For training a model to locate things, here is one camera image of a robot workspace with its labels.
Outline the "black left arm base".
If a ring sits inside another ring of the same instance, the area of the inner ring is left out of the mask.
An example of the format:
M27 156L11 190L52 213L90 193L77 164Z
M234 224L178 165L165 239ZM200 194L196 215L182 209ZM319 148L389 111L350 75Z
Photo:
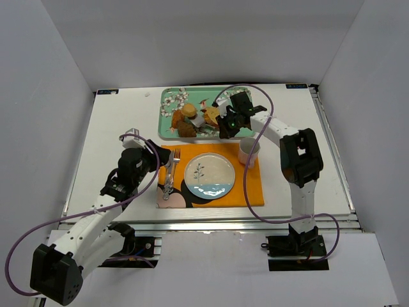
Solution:
M100 265L101 268L153 269L157 266L162 245L160 237L136 234L125 223L113 223L107 229L120 234L123 245Z

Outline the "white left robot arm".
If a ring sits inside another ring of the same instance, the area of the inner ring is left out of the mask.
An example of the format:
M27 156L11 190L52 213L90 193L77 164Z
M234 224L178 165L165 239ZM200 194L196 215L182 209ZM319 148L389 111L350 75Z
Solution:
M120 251L128 251L135 231L115 219L137 196L148 173L169 166L171 151L141 138L136 130L120 136L124 151L90 210L58 240L33 253L30 287L62 306L79 294L83 281Z

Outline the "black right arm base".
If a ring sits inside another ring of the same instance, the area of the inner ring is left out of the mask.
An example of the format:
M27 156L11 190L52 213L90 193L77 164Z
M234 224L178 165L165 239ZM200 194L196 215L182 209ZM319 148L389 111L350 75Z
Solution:
M268 236L261 249L267 252L271 272L329 270L323 236L316 226L302 233L290 226L288 235Z

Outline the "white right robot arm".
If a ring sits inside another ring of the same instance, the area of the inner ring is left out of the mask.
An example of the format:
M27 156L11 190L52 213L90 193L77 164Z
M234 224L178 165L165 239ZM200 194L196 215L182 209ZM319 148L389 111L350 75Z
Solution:
M323 159L312 129L296 129L274 116L274 109L254 106L246 92L229 99L217 97L213 104L219 111L216 121L219 137L230 139L243 128L258 133L277 145L281 171L291 193L289 233L303 240L318 235L314 219L314 190L323 169Z

